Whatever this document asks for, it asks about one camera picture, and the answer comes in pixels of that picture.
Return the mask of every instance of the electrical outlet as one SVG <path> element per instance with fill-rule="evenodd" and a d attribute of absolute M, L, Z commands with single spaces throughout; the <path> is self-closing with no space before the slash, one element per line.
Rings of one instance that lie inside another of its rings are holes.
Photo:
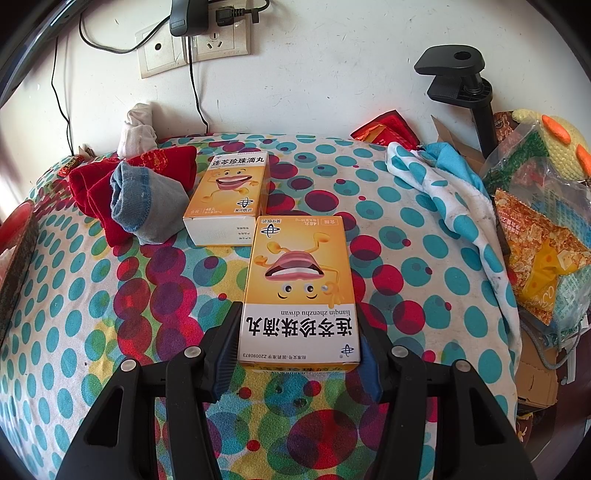
<path fill-rule="evenodd" d="M 145 28 L 135 34 L 139 43 L 154 29 L 156 25 Z M 138 48 L 139 70 L 142 78 L 166 72 L 187 65 L 186 43 L 184 37 L 173 37 L 168 23 L 162 26 L 150 40 Z"/>
<path fill-rule="evenodd" d="M 209 4 L 209 30 L 191 39 L 195 61 L 248 55 L 251 50 L 250 15 L 238 19 L 227 27 L 216 24 L 216 10 L 223 7 L 249 8 L 248 0 L 222 0 Z"/>

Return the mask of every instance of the red cloth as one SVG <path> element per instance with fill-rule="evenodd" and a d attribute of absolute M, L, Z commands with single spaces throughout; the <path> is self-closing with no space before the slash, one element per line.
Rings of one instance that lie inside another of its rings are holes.
<path fill-rule="evenodd" d="M 148 167 L 156 173 L 177 180 L 189 192 L 197 175 L 197 149 L 191 145 L 152 150 L 127 162 L 134 167 Z M 114 247 L 132 237 L 111 217 L 111 174 L 120 159 L 109 158 L 75 168 L 68 176 L 70 191 L 82 213 L 100 220 L 107 243 Z"/>

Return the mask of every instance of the white cloth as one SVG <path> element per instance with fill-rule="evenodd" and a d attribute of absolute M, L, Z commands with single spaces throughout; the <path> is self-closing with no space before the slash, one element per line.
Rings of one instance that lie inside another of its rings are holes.
<path fill-rule="evenodd" d="M 119 158 L 134 158 L 158 148 L 152 127 L 152 107 L 137 103 L 129 112 L 121 130 L 117 148 Z"/>

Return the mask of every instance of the bed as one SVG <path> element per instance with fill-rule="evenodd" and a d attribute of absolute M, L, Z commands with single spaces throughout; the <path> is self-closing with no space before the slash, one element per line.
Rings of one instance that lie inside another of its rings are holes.
<path fill-rule="evenodd" d="M 181 137 L 159 146 L 187 144 L 197 147 L 199 174 L 215 154 L 268 151 L 268 213 L 342 216 L 356 301 L 370 323 L 425 360 L 477 365 L 514 421 L 515 352 L 478 253 L 445 228 L 428 196 L 387 171 L 384 147 L 278 134 Z M 66 161 L 30 193 L 40 235 L 0 346 L 0 427 L 30 472 L 51 480 L 114 369 L 126 357 L 149 364 L 198 344 L 242 299 L 250 254 L 196 247 L 186 231 L 164 245 L 135 239 L 111 249 L 98 220 L 78 210 L 57 177 Z M 450 284 L 452 267 L 458 273 Z M 385 413 L 356 371 L 238 366 L 207 418 L 225 480 L 354 480 L 371 467 Z M 159 476 L 171 479 L 162 401 L 156 416 Z M 435 418 L 430 403 L 421 479 L 433 470 Z"/>

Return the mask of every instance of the medicine box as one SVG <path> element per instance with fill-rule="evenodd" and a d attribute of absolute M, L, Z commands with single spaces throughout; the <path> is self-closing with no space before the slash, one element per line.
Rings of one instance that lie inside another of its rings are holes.
<path fill-rule="evenodd" d="M 201 247 L 252 245 L 268 192 L 267 152 L 214 156 L 183 217 L 191 240 Z"/>
<path fill-rule="evenodd" d="M 261 216 L 238 359 L 274 371 L 349 371 L 359 332 L 340 216 Z"/>

